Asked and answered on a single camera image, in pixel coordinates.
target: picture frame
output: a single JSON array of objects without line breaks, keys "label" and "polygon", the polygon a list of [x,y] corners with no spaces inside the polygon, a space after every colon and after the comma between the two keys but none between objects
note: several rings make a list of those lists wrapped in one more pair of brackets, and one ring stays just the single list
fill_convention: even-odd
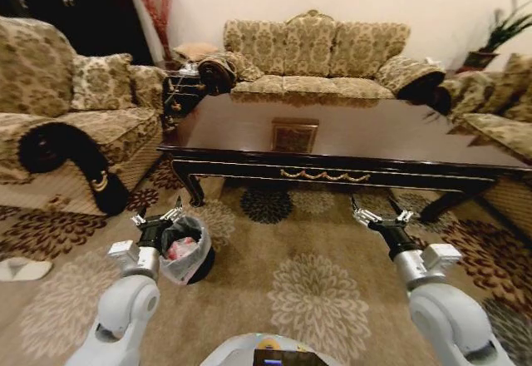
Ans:
[{"label": "picture frame", "polygon": [[274,118],[272,125],[272,151],[307,154],[312,152],[319,120]]}]

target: plant pot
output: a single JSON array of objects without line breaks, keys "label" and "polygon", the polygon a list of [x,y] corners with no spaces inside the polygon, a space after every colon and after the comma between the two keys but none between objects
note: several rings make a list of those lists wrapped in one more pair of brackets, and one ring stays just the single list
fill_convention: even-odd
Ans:
[{"label": "plant pot", "polygon": [[494,52],[469,52],[464,61],[464,65],[456,73],[463,71],[483,71],[498,55]]}]

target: glossy tabletop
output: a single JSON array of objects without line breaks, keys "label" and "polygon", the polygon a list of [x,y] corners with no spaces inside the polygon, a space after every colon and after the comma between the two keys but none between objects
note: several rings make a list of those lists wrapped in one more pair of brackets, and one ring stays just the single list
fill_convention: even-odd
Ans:
[{"label": "glossy tabletop", "polygon": [[431,113],[428,106],[392,99],[293,106],[282,97],[235,102],[230,95],[207,96],[163,146],[277,152],[279,141],[295,134],[309,146],[292,152],[312,155],[527,167],[496,146],[471,146],[473,135],[448,134],[452,124]]}]

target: red dried branches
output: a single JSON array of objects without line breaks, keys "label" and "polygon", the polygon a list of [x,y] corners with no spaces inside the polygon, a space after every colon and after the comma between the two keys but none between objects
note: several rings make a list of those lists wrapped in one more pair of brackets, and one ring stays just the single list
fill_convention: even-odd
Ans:
[{"label": "red dried branches", "polygon": [[142,0],[144,7],[150,14],[151,22],[165,51],[165,59],[170,60],[170,46],[168,43],[168,19],[172,0]]}]

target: coffee table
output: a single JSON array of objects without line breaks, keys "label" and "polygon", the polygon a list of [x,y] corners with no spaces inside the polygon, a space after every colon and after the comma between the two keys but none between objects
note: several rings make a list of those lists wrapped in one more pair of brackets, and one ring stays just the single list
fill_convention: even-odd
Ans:
[{"label": "coffee table", "polygon": [[193,206],[204,204],[196,176],[444,191],[422,211],[424,221],[502,176],[532,171],[495,146],[471,146],[474,136],[448,134],[450,122],[427,118],[431,111],[392,99],[293,106],[279,96],[207,96],[158,148]]}]

